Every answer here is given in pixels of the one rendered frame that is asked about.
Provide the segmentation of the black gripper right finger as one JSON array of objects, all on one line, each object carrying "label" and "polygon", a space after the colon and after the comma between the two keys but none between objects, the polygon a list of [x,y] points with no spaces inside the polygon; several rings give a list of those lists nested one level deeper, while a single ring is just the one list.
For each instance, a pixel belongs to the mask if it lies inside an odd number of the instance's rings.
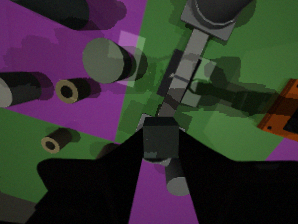
[{"label": "black gripper right finger", "polygon": [[242,183],[298,182],[298,161],[234,161],[179,129],[179,159],[199,224],[222,224]]}]

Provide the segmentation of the dark grey bottle with blue cap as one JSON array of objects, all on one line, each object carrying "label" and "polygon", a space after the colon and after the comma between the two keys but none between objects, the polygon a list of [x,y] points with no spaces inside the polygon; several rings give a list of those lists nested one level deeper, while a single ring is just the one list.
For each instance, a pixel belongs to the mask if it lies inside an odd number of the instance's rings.
[{"label": "dark grey bottle with blue cap", "polygon": [[86,0],[10,0],[73,30],[82,29],[89,19]]}]

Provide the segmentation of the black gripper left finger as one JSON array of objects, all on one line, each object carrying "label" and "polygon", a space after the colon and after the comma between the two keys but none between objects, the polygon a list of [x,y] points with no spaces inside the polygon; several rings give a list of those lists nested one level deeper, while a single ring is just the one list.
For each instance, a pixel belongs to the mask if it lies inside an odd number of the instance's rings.
[{"label": "black gripper left finger", "polygon": [[48,158],[36,168],[47,190],[101,191],[111,223],[129,224],[143,154],[143,129],[140,129],[101,158]]}]

